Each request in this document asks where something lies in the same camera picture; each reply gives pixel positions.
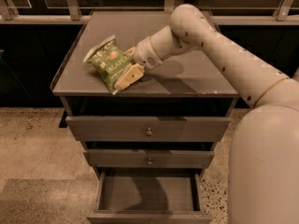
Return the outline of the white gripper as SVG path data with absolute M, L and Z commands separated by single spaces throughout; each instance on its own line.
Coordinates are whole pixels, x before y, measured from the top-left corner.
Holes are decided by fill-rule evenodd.
M 123 74 L 115 83 L 115 89 L 117 91 L 128 88 L 142 78 L 144 76 L 144 69 L 149 71 L 163 63 L 151 45 L 149 36 L 140 41 L 135 47 L 126 50 L 125 54 L 129 57 L 133 57 L 136 64 L 128 65 L 125 68 Z

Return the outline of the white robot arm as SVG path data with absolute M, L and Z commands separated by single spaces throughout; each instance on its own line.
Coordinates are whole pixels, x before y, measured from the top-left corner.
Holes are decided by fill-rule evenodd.
M 232 137 L 229 224 L 299 224 L 299 82 L 219 33 L 192 5 L 174 9 L 162 30 L 129 53 L 152 69 L 198 47 L 250 112 Z

